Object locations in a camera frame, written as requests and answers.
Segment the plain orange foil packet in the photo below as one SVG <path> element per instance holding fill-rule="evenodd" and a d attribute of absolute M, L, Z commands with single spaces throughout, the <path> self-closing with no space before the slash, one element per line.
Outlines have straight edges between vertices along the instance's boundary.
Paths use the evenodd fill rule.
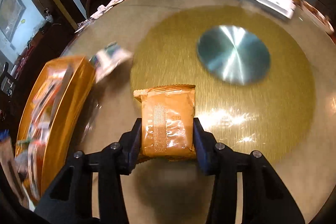
<path fill-rule="evenodd" d="M 195 85 L 166 85 L 139 89 L 141 103 L 141 156 L 171 161 L 194 160 Z"/>

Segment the silver white foil sachet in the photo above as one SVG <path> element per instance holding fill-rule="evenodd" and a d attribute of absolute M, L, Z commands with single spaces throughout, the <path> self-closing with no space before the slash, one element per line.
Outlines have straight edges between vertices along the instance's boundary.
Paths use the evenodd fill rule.
<path fill-rule="evenodd" d="M 89 62 L 95 69 L 95 82 L 100 82 L 122 63 L 130 60 L 133 54 L 117 42 L 108 44 L 92 56 Z"/>

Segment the gold lazy susan base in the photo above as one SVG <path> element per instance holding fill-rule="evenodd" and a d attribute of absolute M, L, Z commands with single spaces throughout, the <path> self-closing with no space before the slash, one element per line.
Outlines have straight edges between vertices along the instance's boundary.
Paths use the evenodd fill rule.
<path fill-rule="evenodd" d="M 270 53 L 264 79 L 234 85 L 206 71 L 197 42 L 219 25 L 245 28 L 264 42 Z M 195 115 L 203 128 L 236 151 L 261 151 L 270 162 L 304 141 L 313 121 L 315 83 L 305 53 L 278 24 L 242 7 L 195 7 L 156 24 L 135 49 L 130 83 L 134 90 L 195 85 Z"/>

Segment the yellow-taped white cardboard tray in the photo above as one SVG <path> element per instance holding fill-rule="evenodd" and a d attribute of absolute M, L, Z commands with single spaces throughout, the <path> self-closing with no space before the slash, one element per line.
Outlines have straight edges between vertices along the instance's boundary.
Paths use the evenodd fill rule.
<path fill-rule="evenodd" d="M 84 56 L 66 56 L 45 64 L 24 108 L 15 145 L 23 185 L 37 203 L 65 163 L 72 134 L 95 82 Z"/>

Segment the brushed metal turntable disc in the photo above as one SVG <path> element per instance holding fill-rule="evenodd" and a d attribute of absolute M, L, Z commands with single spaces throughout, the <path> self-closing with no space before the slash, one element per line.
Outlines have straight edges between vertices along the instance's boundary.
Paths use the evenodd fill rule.
<path fill-rule="evenodd" d="M 210 74 L 235 85 L 261 81 L 271 64 L 261 39 L 238 26 L 220 25 L 207 30 L 197 42 L 197 55 Z"/>

